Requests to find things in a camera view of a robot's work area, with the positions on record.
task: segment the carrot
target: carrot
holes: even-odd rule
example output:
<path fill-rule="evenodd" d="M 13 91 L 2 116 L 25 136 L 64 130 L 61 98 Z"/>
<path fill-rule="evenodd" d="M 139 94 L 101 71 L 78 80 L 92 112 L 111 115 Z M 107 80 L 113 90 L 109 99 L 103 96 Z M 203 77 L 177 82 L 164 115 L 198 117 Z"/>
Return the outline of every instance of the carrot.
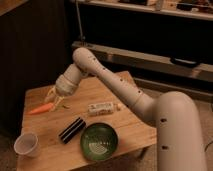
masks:
<path fill-rule="evenodd" d="M 29 115 L 41 114 L 44 112 L 48 112 L 52 107 L 53 107 L 53 103 L 47 103 L 47 104 L 41 105 L 35 109 L 32 109 L 27 114 L 29 114 Z"/>

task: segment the wooden shelf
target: wooden shelf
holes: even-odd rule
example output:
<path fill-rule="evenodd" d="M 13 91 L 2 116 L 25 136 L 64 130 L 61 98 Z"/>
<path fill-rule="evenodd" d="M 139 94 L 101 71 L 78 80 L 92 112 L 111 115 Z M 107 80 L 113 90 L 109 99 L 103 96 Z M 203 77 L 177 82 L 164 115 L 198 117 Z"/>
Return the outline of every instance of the wooden shelf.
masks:
<path fill-rule="evenodd" d="M 1 0 L 0 1 L 0 16 L 13 10 L 14 8 L 24 4 L 28 0 Z"/>

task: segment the cable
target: cable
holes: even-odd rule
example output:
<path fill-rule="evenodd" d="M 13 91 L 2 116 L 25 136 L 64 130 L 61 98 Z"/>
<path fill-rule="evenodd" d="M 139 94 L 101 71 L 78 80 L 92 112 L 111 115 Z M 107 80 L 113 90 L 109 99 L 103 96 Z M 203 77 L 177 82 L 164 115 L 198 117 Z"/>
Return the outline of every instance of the cable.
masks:
<path fill-rule="evenodd" d="M 213 112 L 213 95 L 212 95 L 212 98 L 211 98 L 211 109 L 212 109 L 212 112 Z"/>
<path fill-rule="evenodd" d="M 209 146 L 210 146 L 211 144 L 213 144 L 213 140 L 210 141 L 210 142 L 206 145 L 206 147 L 205 147 L 205 152 L 208 150 L 208 148 L 209 148 Z"/>

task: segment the shelf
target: shelf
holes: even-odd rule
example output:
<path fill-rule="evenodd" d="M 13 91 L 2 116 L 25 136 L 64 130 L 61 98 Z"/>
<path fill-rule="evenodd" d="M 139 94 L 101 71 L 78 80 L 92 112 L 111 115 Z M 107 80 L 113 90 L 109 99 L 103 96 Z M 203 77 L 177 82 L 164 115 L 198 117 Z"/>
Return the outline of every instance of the shelf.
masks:
<path fill-rule="evenodd" d="M 178 16 L 178 17 L 187 17 L 187 18 L 195 18 L 201 20 L 210 20 L 213 21 L 213 14 L 209 13 L 202 13 L 193 11 L 183 11 L 176 9 L 177 2 L 172 1 L 156 1 L 156 3 L 151 3 L 154 5 L 137 5 L 137 4 L 129 4 L 129 3 L 120 3 L 116 1 L 107 1 L 107 0 L 78 0 L 79 4 L 85 5 L 95 5 L 95 6 L 102 6 L 108 8 L 116 8 L 116 9 L 123 9 L 123 10 L 131 10 L 137 12 L 147 12 L 147 13 L 156 13 L 162 15 L 171 15 L 171 16 Z"/>
<path fill-rule="evenodd" d="M 0 16 L 24 4 L 28 0 L 0 0 Z"/>

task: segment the dark wall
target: dark wall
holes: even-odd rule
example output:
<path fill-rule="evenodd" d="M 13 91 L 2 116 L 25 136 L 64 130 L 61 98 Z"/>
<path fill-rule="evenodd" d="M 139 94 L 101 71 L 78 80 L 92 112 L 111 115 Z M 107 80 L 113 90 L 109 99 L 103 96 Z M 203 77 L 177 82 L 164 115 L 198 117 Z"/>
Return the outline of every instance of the dark wall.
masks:
<path fill-rule="evenodd" d="M 27 89 L 53 84 L 70 63 L 63 0 L 30 0 L 0 17 L 0 132 L 18 135 Z"/>

